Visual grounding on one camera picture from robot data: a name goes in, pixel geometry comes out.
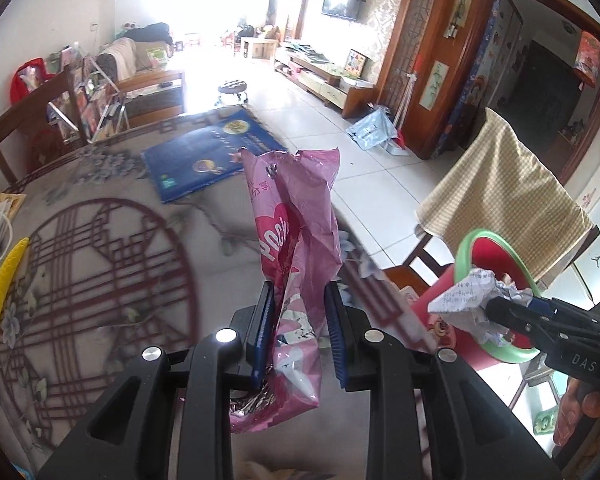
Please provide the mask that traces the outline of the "person's right hand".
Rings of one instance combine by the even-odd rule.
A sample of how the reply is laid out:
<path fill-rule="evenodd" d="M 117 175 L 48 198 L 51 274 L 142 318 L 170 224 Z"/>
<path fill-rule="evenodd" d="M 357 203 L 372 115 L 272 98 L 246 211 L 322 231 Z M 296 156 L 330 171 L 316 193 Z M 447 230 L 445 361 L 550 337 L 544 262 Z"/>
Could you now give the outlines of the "person's right hand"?
<path fill-rule="evenodd" d="M 553 434 L 557 446 L 566 445 L 582 416 L 600 418 L 600 391 L 592 391 L 579 401 L 577 393 L 582 389 L 580 380 L 568 379 L 566 392 L 559 402 Z"/>

